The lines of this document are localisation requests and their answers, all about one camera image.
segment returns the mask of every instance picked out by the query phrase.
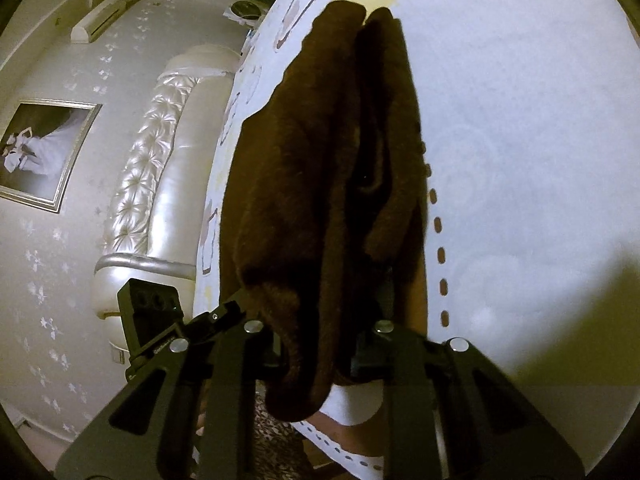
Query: brown towel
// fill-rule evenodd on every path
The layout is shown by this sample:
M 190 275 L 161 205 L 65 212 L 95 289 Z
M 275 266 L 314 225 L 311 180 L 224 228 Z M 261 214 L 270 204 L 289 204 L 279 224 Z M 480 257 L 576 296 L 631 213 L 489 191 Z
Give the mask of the brown towel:
M 326 399 L 372 291 L 419 211 L 417 99 L 388 9 L 332 2 L 267 105 L 248 118 L 220 227 L 221 300 L 240 286 L 276 331 L 289 371 L 266 405 L 303 420 Z

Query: bride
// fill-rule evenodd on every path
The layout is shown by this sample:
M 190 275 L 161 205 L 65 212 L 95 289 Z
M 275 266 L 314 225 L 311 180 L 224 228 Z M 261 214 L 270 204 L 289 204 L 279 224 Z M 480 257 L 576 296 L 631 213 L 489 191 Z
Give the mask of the bride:
M 2 151 L 4 167 L 9 173 L 18 169 L 58 177 L 85 117 L 86 110 L 71 110 L 65 123 L 44 137 L 34 136 L 30 126 L 11 134 Z

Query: wooden floor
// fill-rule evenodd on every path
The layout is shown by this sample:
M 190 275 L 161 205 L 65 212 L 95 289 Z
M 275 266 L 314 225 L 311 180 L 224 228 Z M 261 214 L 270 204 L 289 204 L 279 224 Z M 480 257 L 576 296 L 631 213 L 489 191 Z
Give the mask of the wooden floor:
M 305 440 L 304 446 L 311 465 L 318 473 L 314 480 L 358 480 L 355 476 L 344 471 L 342 466 L 333 462 L 309 440 Z

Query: framed wedding photo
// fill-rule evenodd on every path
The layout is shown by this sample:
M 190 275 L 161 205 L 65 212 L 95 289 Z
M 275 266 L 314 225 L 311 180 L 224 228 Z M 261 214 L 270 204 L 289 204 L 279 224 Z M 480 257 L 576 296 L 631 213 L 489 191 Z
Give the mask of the framed wedding photo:
M 0 197 L 58 213 L 99 104 L 22 100 L 0 137 Z

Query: metal screw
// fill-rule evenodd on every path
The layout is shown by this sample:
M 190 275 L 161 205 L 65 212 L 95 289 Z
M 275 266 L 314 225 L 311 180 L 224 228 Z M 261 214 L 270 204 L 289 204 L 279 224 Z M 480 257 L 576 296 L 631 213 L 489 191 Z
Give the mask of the metal screw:
M 178 339 L 174 339 L 169 345 L 169 350 L 171 350 L 171 352 L 173 352 L 174 354 L 184 352 L 187 348 L 189 348 L 189 342 L 181 337 L 179 337 Z
M 394 324 L 392 321 L 389 321 L 388 319 L 381 319 L 380 321 L 376 322 L 376 324 L 373 327 L 373 330 L 375 330 L 379 334 L 388 334 L 390 332 L 393 332 Z
M 462 337 L 455 337 L 449 341 L 449 346 L 454 352 L 466 352 L 469 350 L 469 341 Z
M 247 321 L 244 324 L 244 331 L 249 333 L 249 334 L 257 334 L 258 332 L 260 332 L 260 330 L 262 330 L 264 327 L 264 324 L 261 321 L 258 321 L 257 319 L 252 319 L 251 321 Z

